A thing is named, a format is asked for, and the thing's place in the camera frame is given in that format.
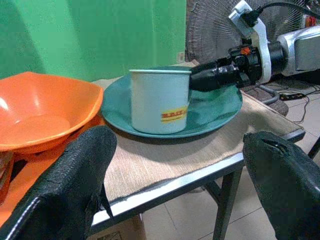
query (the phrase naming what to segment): stacked orange bowl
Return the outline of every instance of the stacked orange bowl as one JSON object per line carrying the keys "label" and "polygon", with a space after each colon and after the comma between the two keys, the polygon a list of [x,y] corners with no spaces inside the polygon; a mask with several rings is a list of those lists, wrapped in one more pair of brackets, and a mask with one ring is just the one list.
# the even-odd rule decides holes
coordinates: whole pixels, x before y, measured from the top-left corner
{"label": "stacked orange bowl", "polygon": [[0,80],[0,204],[15,153],[63,143],[97,115],[102,101],[101,87],[77,79],[24,72]]}

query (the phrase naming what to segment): table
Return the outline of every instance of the table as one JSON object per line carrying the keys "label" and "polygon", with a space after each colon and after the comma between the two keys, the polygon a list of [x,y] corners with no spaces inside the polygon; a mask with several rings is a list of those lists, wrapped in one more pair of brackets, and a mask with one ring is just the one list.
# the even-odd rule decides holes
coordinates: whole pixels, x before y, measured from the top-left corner
{"label": "table", "polygon": [[[288,141],[297,142],[300,141],[304,135],[305,131],[298,129],[282,137]],[[189,174],[155,184],[152,187],[129,196],[125,200],[111,202],[110,207],[113,219],[108,216],[105,210],[97,212],[93,217],[90,235],[143,213],[200,186],[205,186],[209,194],[218,204],[213,239],[223,240],[225,239],[244,166],[243,154],[237,153]],[[220,177],[223,177],[221,188],[215,182],[215,180]]]}

